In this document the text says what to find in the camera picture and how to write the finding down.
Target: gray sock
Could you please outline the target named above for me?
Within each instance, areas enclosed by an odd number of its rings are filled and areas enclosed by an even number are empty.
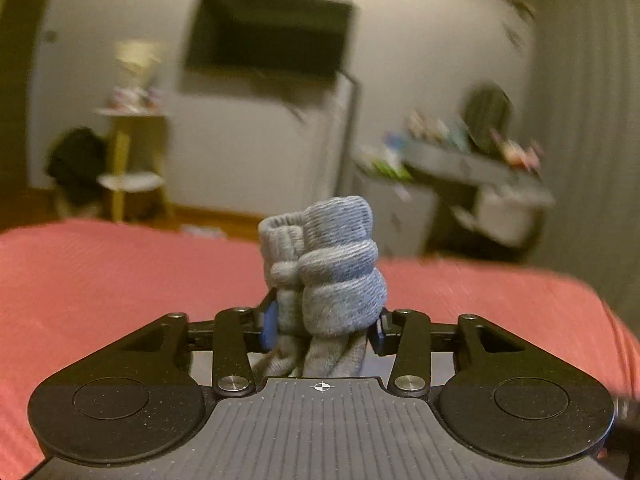
[[[314,337],[304,376],[356,376],[366,349],[364,331],[386,302],[385,280],[375,267],[372,214],[358,196],[332,198],[304,213],[302,314]]]
[[[278,340],[276,347],[254,366],[257,380],[299,375],[309,335],[302,319],[302,281],[298,259],[304,251],[302,213],[264,219],[258,225],[264,279],[276,288]]]
[[[358,374],[365,330],[386,302],[371,230],[369,204],[357,196],[260,223],[265,280],[276,288],[280,335],[276,348],[254,367],[258,380]]]

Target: gray curtain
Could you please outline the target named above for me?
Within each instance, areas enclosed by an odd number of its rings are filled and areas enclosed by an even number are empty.
[[[589,283],[640,335],[640,0],[534,0],[521,140],[557,205],[532,263]]]

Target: metal screw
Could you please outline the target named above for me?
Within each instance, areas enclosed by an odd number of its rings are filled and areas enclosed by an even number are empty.
[[[394,384],[396,388],[404,392],[417,392],[427,385],[424,379],[417,375],[401,375],[394,381]]]
[[[241,392],[247,386],[249,381],[239,375],[228,375],[218,381],[218,387],[226,392]]]

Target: wall-mounted tv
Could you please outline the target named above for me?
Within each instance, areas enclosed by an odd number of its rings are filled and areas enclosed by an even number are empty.
[[[332,80],[352,11],[335,0],[200,0],[185,66]]]

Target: bed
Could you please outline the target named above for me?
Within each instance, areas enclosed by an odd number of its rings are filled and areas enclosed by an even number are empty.
[[[640,344],[597,295],[545,271],[433,259],[380,261],[388,308],[434,322],[479,314],[640,398]],[[0,236],[0,478],[43,458],[26,406],[41,380],[167,312],[211,319],[266,293],[250,242],[67,221]]]

